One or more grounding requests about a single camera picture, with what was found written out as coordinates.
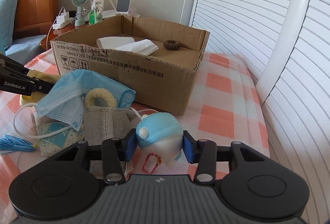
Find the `yellow cloth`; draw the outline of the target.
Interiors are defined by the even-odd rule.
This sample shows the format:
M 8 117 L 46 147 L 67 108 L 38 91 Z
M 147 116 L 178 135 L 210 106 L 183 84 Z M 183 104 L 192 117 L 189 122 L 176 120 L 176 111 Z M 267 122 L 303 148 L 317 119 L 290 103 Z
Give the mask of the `yellow cloth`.
M 27 75 L 32 78 L 37 78 L 40 81 L 45 81 L 52 84 L 55 84 L 61 78 L 61 75 L 47 74 L 34 69 L 30 69 Z M 44 96 L 46 96 L 46 94 L 41 93 L 40 91 L 33 92 L 30 96 L 20 95 L 20 106 L 23 106 L 27 103 L 37 103 Z

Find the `blue surgical face mask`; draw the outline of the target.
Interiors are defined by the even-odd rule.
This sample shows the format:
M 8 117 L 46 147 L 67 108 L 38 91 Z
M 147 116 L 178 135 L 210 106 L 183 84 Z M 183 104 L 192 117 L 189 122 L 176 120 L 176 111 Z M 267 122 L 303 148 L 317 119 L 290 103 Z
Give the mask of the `blue surgical face mask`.
M 135 91 L 97 72 L 77 69 L 66 73 L 55 83 L 50 92 L 35 105 L 38 116 L 48 116 L 80 130 L 83 123 L 83 101 L 90 90 L 104 88 L 114 96 L 117 108 L 130 106 Z

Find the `grey linen pouch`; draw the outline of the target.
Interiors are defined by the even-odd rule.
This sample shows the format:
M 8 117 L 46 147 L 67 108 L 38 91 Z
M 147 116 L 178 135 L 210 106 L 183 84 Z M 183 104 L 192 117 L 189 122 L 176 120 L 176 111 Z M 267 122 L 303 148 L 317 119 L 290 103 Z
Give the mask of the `grey linen pouch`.
M 114 137 L 123 139 L 133 128 L 135 118 L 135 113 L 125 108 L 84 107 L 84 139 L 89 145 L 101 145 Z

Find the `blue-capped plush toy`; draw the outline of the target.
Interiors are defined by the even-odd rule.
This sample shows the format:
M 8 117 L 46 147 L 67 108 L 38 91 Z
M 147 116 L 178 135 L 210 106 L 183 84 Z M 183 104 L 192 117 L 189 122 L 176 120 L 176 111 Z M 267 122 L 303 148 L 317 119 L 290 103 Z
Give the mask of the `blue-capped plush toy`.
M 172 114 L 143 115 L 137 124 L 136 136 L 138 147 L 145 154 L 153 154 L 168 167 L 175 166 L 180 158 L 184 131 Z

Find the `wooden nightstand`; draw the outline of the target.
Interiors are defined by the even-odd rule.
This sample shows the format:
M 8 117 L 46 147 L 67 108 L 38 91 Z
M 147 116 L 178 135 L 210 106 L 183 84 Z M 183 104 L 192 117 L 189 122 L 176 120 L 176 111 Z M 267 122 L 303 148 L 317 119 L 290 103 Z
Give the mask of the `wooden nightstand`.
M 75 26 L 74 22 L 72 22 L 71 24 L 65 26 L 62 29 L 57 29 L 57 30 L 53 30 L 51 29 L 49 34 L 42 40 L 40 41 L 39 47 L 43 50 L 43 51 L 47 51 L 48 49 L 50 49 L 50 41 L 71 31 L 71 30 L 75 30 L 75 29 L 81 29 L 81 28 L 85 28 L 87 27 L 88 24 L 85 23 L 83 26 Z

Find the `orange checked tablecloth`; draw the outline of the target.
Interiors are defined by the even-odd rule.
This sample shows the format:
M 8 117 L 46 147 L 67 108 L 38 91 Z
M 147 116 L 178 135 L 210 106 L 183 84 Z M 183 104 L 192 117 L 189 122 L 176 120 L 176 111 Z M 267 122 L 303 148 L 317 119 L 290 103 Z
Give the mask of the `orange checked tablecloth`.
M 36 56 L 26 67 L 48 74 L 58 73 L 51 49 Z M 1 91 L 1 137 L 4 134 L 17 135 L 12 121 L 19 107 L 20 95 Z M 28 131 L 28 135 L 33 133 L 33 111 L 33 108 L 25 108 L 16 119 L 17 128 Z M 225 146 L 234 140 L 241 141 L 270 156 L 258 96 L 248 70 L 238 56 L 204 54 L 189 104 L 178 121 L 195 139 L 213 140 Z M 44 158 L 39 150 L 1 155 L 1 223 L 10 223 L 16 217 L 8 197 L 11 181 L 42 160 Z M 156 172 L 189 174 L 193 177 L 196 166 L 189 165 L 181 156 L 174 168 L 161 165 Z

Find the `blue tassel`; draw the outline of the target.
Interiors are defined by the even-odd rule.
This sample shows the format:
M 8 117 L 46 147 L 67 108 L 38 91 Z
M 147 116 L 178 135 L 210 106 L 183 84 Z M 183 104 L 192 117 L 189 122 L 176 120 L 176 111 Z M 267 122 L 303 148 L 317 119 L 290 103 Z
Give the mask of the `blue tassel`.
M 3 135 L 0 139 L 0 151 L 3 153 L 11 152 L 31 152 L 35 146 L 29 141 L 12 135 Z

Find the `white power strip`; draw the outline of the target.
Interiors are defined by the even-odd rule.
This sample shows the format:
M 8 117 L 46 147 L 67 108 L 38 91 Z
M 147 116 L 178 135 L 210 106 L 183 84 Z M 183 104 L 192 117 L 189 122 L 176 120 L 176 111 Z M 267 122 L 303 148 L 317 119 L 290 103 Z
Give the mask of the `white power strip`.
M 55 23 L 53 24 L 53 30 L 58 30 L 66 27 L 74 21 L 73 17 L 70 17 L 69 11 L 63 11 L 57 16 Z

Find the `blue pillow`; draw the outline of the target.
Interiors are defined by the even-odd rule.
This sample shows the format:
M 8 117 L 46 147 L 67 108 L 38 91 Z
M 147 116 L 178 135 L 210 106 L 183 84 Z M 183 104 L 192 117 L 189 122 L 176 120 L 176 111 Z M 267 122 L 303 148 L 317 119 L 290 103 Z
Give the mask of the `blue pillow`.
M 13 28 L 18 0 L 1 0 L 0 12 L 0 42 L 1 54 L 12 44 Z

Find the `green bottle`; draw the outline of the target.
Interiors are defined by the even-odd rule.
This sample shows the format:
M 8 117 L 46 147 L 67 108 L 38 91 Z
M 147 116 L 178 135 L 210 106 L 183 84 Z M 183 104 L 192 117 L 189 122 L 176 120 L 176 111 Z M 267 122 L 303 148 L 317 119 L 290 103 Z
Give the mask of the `green bottle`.
M 88 11 L 88 18 L 89 18 L 88 23 L 90 25 L 95 24 L 95 13 L 96 13 L 96 9 L 95 9 L 94 3 L 92 2 L 91 9 Z

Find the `green desk fan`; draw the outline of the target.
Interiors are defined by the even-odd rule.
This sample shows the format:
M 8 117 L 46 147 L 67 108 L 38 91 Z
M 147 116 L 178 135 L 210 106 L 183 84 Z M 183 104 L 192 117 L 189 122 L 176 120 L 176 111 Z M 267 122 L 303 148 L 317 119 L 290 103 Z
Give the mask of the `green desk fan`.
M 83 26 L 85 24 L 85 17 L 87 16 L 88 10 L 84 6 L 88 3 L 88 0 L 71 0 L 72 4 L 77 8 L 75 15 L 75 26 Z

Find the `brown cardboard box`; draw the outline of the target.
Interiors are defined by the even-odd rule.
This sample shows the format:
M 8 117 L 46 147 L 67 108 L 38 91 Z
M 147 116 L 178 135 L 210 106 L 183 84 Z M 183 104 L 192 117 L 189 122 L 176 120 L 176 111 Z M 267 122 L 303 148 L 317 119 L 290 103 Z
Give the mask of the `brown cardboard box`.
M 108 36 L 151 40 L 158 50 L 149 56 L 101 49 L 96 40 Z M 118 81 L 136 92 L 136 102 L 173 115 L 183 115 L 203 60 L 209 32 L 174 22 L 114 16 L 53 40 L 59 74 L 87 69 Z M 179 50 L 167 50 L 166 40 L 179 41 Z

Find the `white folded tissue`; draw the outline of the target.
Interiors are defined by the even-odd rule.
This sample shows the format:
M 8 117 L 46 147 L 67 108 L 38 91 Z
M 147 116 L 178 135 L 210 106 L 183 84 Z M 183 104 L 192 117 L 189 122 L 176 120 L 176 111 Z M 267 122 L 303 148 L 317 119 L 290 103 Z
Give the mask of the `white folded tissue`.
M 150 55 L 159 48 L 151 40 L 143 39 L 135 41 L 132 37 L 108 36 L 96 40 L 96 44 L 101 49 L 111 49 L 123 52 Z

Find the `brown hair scrunchie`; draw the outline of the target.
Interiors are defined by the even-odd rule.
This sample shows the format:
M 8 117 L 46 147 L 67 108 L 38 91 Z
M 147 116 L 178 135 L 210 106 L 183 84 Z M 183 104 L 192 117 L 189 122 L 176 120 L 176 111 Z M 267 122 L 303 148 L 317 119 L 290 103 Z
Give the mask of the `brown hair scrunchie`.
M 176 40 L 166 40 L 163 42 L 163 46 L 167 50 L 179 50 L 181 44 L 179 41 Z

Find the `grey small screen device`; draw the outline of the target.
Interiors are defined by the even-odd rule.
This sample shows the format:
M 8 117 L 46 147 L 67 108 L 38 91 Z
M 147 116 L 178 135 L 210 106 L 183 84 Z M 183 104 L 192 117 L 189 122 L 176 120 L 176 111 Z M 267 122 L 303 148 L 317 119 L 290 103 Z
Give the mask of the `grey small screen device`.
M 117 0 L 116 12 L 118 14 L 128 14 L 130 10 L 130 0 Z

